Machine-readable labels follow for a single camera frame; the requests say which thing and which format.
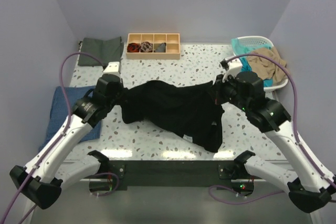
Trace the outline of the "black t-shirt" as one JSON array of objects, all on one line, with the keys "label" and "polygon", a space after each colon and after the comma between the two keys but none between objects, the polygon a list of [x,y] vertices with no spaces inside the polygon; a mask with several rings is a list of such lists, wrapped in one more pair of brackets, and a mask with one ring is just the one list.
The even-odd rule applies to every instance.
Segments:
[{"label": "black t-shirt", "polygon": [[118,104],[125,124],[148,120],[181,138],[190,137],[193,144],[212,153],[223,143],[224,110],[215,103],[212,81],[176,87],[151,80],[124,89]]}]

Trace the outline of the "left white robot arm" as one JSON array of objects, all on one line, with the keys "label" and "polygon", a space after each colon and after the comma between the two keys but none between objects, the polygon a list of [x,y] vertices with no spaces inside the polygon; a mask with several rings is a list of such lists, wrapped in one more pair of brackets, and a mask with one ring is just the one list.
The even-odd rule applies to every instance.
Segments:
[{"label": "left white robot arm", "polygon": [[77,181],[95,175],[103,178],[109,171],[109,159],[99,151],[89,152],[72,164],[68,173],[58,176],[57,170],[77,145],[110,113],[123,91],[120,77],[103,74],[94,89],[79,99],[54,137],[25,166],[14,166],[9,175],[20,193],[41,209],[47,209],[61,192]]}]

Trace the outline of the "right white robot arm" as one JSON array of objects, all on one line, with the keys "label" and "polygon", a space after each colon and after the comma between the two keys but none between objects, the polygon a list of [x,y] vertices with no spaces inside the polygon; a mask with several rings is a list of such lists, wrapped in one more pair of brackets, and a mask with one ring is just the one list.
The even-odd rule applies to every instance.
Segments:
[{"label": "right white robot arm", "polygon": [[266,97],[263,81],[255,73],[240,72],[235,77],[219,74],[213,89],[216,104],[230,103],[241,109],[247,120],[280,149],[292,166],[292,170],[287,170],[251,151],[244,151],[234,159],[237,177],[252,175],[272,183],[308,214],[330,202],[335,194],[335,174],[294,131],[294,121],[284,106]]}]

